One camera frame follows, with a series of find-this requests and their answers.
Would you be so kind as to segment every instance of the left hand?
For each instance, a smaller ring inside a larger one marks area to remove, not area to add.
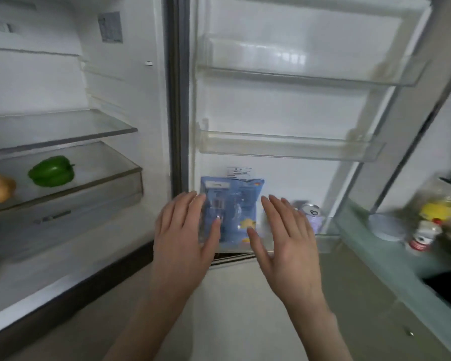
[[[185,305],[200,285],[214,259],[221,236],[221,221],[212,224],[204,246],[198,226],[205,194],[181,193],[162,209],[155,222],[151,297],[170,305]]]

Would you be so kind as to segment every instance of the label sticker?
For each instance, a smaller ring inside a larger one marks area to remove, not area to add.
[[[252,168],[246,167],[228,167],[227,178],[235,178],[237,180],[250,180],[252,175]]]
[[[123,43],[119,11],[103,12],[98,15],[100,35],[104,43]]]
[[[228,189],[230,187],[230,184],[228,182],[222,182],[222,181],[206,181],[205,182],[205,188],[206,189]]]

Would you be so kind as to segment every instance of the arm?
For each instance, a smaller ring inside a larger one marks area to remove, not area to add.
[[[322,292],[319,254],[305,215],[286,199],[261,198],[274,237],[271,258],[257,232],[248,228],[259,266],[281,299],[311,361],[352,361],[335,315]]]
[[[220,219],[201,248],[198,223],[205,194],[182,193],[169,202],[155,223],[150,293],[108,351],[104,361],[151,361],[187,300],[202,282],[220,238]]]

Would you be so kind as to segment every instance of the blue snack bag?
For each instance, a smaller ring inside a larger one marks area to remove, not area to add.
[[[263,185],[264,180],[202,177],[200,191],[207,195],[202,210],[204,238],[209,237],[213,221],[220,217],[221,243],[235,246],[248,241],[247,228],[256,226],[256,201]]]

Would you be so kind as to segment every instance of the glass shelf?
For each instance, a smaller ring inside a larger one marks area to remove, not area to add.
[[[384,143],[342,139],[286,137],[202,130],[197,124],[201,153],[373,162]]]
[[[42,160],[59,155],[67,157],[75,165],[75,178],[57,187],[35,185],[28,177],[28,171]],[[10,199],[0,203],[0,212],[33,206],[141,171],[142,168],[103,142],[3,159],[0,160],[0,175],[14,179],[17,189]]]
[[[266,75],[277,79],[324,79],[390,86],[415,86],[427,65],[414,57],[315,52],[205,35],[198,66],[204,70]]]
[[[137,132],[97,109],[0,116],[0,153],[27,151]]]

